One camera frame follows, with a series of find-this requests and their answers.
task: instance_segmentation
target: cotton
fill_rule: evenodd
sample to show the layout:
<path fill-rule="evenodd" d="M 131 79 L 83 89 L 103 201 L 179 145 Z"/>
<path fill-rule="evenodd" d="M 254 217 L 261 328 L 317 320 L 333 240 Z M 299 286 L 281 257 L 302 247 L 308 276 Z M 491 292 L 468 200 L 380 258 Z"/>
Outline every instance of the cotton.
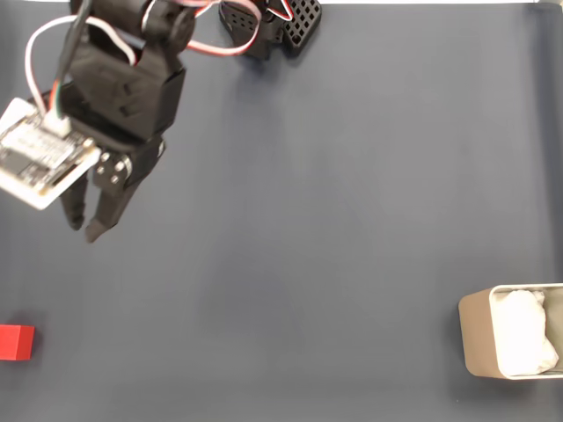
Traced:
<path fill-rule="evenodd" d="M 537 375 L 553 369 L 559 356 L 545 336 L 545 296 L 515 290 L 491 301 L 499 369 L 505 375 Z"/>

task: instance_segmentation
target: red cube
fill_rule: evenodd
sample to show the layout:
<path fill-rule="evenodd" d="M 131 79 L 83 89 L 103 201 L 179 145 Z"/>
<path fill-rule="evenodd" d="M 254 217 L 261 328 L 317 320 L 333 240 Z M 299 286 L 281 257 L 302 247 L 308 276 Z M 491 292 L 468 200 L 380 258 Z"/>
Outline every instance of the red cube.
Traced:
<path fill-rule="evenodd" d="M 35 327 L 0 324 L 0 360 L 30 360 Z"/>

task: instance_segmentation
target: black 3d printed part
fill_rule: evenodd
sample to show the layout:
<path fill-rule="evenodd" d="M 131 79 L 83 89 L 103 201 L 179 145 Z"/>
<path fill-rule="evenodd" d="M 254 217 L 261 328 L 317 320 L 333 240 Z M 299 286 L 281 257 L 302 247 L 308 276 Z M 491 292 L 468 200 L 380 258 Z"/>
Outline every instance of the black 3d printed part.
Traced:
<path fill-rule="evenodd" d="M 71 12 L 76 14 L 81 4 L 70 0 Z M 134 37 L 173 45 L 177 52 L 194 33 L 194 10 L 171 1 L 92 0 L 91 14 Z"/>
<path fill-rule="evenodd" d="M 320 22 L 322 9 L 317 0 L 292 0 L 294 18 L 283 26 L 283 44 L 290 55 L 299 55 Z"/>
<path fill-rule="evenodd" d="M 262 17 L 260 29 L 254 44 L 245 55 L 267 60 L 272 46 L 282 44 L 289 56 L 299 55 L 311 39 L 322 16 L 322 8 L 317 0 L 293 0 L 291 8 L 294 19 L 284 22 L 270 12 Z M 254 32 L 256 18 L 232 4 L 221 4 L 219 17 L 233 44 L 246 43 Z"/>
<path fill-rule="evenodd" d="M 70 74 L 95 113 L 149 140 L 174 122 L 186 70 L 176 56 L 156 49 L 146 47 L 137 65 L 129 66 L 84 43 L 77 49 Z"/>

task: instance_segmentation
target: black bracket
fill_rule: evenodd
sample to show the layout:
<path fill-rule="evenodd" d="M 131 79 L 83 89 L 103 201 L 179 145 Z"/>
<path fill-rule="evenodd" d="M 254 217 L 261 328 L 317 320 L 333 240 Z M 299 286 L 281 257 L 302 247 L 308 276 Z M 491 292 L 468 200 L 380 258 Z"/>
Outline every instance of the black bracket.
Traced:
<path fill-rule="evenodd" d="M 269 6 L 283 10 L 279 0 L 272 0 Z M 290 57 L 298 56 L 303 51 L 318 27 L 322 8 L 317 0 L 290 0 L 290 6 L 294 14 L 291 22 L 285 22 L 269 11 L 263 13 L 258 36 L 246 55 L 267 60 L 272 47 L 278 45 L 283 45 Z M 248 11 L 229 3 L 221 4 L 219 18 L 235 45 L 246 43 L 252 37 L 257 23 Z"/>
<path fill-rule="evenodd" d="M 106 149 L 94 168 L 94 185 L 100 188 L 96 214 L 86 227 L 91 243 L 115 226 L 137 187 L 157 165 L 165 151 L 165 141 L 155 136 L 130 154 Z"/>

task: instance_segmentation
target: table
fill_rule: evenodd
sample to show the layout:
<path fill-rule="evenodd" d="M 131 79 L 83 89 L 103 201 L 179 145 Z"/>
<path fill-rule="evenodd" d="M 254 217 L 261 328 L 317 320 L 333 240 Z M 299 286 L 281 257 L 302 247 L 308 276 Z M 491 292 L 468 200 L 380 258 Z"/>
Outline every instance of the table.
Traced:
<path fill-rule="evenodd" d="M 0 3 L 0 106 L 64 13 Z M 559 382 L 469 375 L 457 314 L 560 280 L 559 28 L 552 5 L 328 5 L 297 61 L 185 53 L 115 229 L 89 245 L 0 194 L 0 321 L 39 330 L 0 364 L 0 420 L 561 420 Z M 227 40 L 216 16 L 196 36 Z"/>

